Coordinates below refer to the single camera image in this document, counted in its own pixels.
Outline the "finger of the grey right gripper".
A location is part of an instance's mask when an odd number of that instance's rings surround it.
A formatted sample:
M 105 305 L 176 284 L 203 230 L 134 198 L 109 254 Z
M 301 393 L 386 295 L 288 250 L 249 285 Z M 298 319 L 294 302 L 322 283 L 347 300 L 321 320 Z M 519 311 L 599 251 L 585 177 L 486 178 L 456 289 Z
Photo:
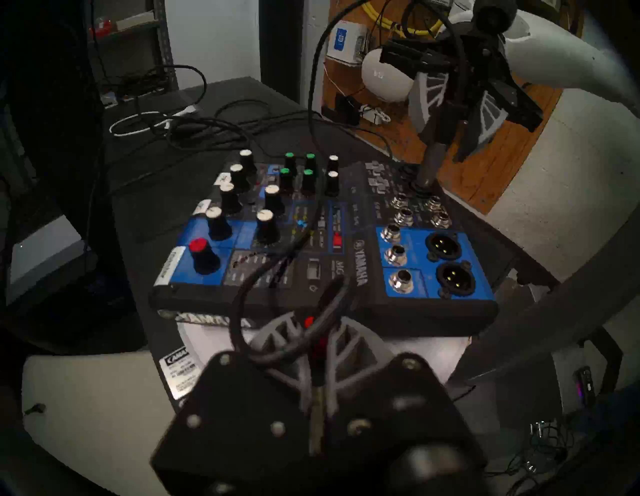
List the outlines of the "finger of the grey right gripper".
M 469 114 L 453 161 L 462 163 L 485 148 L 505 122 L 532 133 L 542 121 L 542 109 L 517 83 L 489 80 Z
M 408 115 L 421 142 L 435 143 L 437 118 L 453 70 L 453 58 L 431 41 L 394 39 L 381 48 L 380 62 L 410 79 Z

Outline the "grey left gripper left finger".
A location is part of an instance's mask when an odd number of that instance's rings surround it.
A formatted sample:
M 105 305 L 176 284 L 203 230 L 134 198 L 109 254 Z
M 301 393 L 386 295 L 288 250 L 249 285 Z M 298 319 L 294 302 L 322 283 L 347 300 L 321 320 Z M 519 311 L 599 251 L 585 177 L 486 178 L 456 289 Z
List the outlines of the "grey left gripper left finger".
M 318 480 L 310 454 L 320 319 L 265 325 L 248 353 L 223 350 L 201 372 L 151 459 L 159 480 Z

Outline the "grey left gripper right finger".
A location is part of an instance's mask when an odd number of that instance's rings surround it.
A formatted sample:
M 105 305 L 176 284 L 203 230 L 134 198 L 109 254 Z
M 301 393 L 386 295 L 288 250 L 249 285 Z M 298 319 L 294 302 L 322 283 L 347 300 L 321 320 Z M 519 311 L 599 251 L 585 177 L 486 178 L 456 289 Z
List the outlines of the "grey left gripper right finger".
M 328 335 L 324 393 L 331 453 L 482 453 L 427 361 L 349 317 Z

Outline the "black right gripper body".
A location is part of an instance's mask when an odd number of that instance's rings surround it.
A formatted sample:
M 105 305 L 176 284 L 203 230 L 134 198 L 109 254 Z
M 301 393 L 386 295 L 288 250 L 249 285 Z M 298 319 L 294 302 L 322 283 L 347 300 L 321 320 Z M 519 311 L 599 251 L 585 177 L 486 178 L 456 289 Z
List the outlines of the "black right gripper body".
M 475 22 L 461 21 L 452 25 L 463 44 L 466 60 L 465 98 L 479 98 L 489 84 L 515 87 L 506 60 L 502 34 L 480 30 Z

